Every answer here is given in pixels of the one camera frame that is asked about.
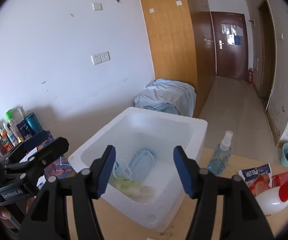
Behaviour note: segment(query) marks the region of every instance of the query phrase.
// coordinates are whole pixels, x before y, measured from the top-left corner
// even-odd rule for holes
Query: door frame
[[[220,11],[211,11],[211,16],[212,14],[221,14],[221,13],[225,13],[225,14],[230,14],[230,15],[235,15],[235,16],[241,16],[242,17],[242,22],[243,22],[243,29],[244,31],[244,39],[245,39],[245,47],[246,47],[246,59],[245,59],[245,64],[247,67],[247,71],[248,71],[248,57],[249,57],[249,53],[248,53],[248,36],[247,36],[247,27],[246,27],[246,18],[245,18],[245,14],[243,13],[233,13],[233,12],[220,12]],[[213,17],[212,17],[212,24],[213,24],[213,30],[214,30],[214,42],[215,42],[215,58],[216,58],[216,76],[217,76],[217,52],[216,52],[216,46],[217,46],[217,40],[216,40],[216,36],[215,36],[215,26],[213,23]]]
[[[267,103],[267,106],[266,106],[266,109],[265,109],[265,113],[268,111],[268,106],[271,102],[271,96],[273,94],[273,90],[274,90],[274,86],[275,86],[275,78],[276,78],[276,67],[277,67],[277,39],[276,39],[276,29],[275,29],[275,23],[274,23],[274,18],[273,18],[273,14],[271,12],[271,6],[269,4],[269,1],[268,0],[262,0],[259,5],[257,6],[257,12],[258,12],[258,17],[259,17],[259,22],[260,22],[260,26],[261,26],[261,35],[262,35],[262,73],[261,73],[261,82],[260,82],[260,85],[259,85],[259,92],[261,93],[261,90],[262,90],[262,85],[263,85],[263,71],[264,71],[264,58],[265,58],[265,48],[264,48],[264,42],[263,42],[263,38],[264,38],[264,33],[263,33],[263,22],[262,22],[262,18],[261,18],[261,15],[260,15],[260,12],[259,12],[259,8],[260,6],[263,5],[263,3],[266,2],[267,3],[267,6],[268,6],[268,11],[269,11],[269,14],[270,14],[270,17],[271,17],[271,21],[273,23],[273,31],[274,31],[274,43],[275,43],[275,64],[274,64],[274,78],[273,78],[273,84],[271,86],[271,93],[269,95],[269,98],[268,98],[268,103]]]

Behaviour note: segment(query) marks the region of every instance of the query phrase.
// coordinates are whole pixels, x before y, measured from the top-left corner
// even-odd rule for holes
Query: fire extinguisher
[[[252,68],[250,68],[248,70],[248,78],[247,78],[247,83],[249,85],[252,85],[253,84],[253,78],[254,78],[254,70]]]

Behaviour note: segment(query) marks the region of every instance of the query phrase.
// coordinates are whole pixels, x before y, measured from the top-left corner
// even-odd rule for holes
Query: light switch
[[[102,52],[101,58],[102,58],[102,62],[109,61],[110,60],[109,52],[108,51]]]
[[[99,53],[99,54],[92,55],[92,62],[93,62],[93,65],[102,63],[101,54]]]
[[[101,11],[103,10],[102,4],[99,2],[95,2],[92,4],[94,11]]]

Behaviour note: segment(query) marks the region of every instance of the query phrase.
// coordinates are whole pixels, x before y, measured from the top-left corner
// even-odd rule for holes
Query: spray bottle
[[[288,206],[288,181],[260,193],[256,200],[265,215],[275,214]]]
[[[207,168],[215,175],[221,174],[226,169],[232,152],[231,140],[233,135],[232,131],[226,131],[222,142],[216,146],[215,152],[208,163]]]
[[[24,142],[24,138],[20,132],[20,130],[17,128],[17,121],[13,117],[13,113],[11,110],[7,111],[5,113],[6,119],[10,123],[10,129],[12,133],[15,135],[15,137],[18,139],[19,142]]]

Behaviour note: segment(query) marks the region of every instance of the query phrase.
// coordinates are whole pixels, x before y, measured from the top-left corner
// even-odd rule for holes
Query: styrofoam box
[[[201,119],[130,107],[79,147],[68,161],[79,172],[100,158],[107,145],[115,146],[116,158],[128,163],[140,150],[150,151],[154,164],[143,184],[155,188],[153,197],[145,203],[137,202],[108,184],[102,198],[143,227],[163,232],[184,198],[173,149],[181,145],[188,158],[198,161],[206,129],[207,122]]]

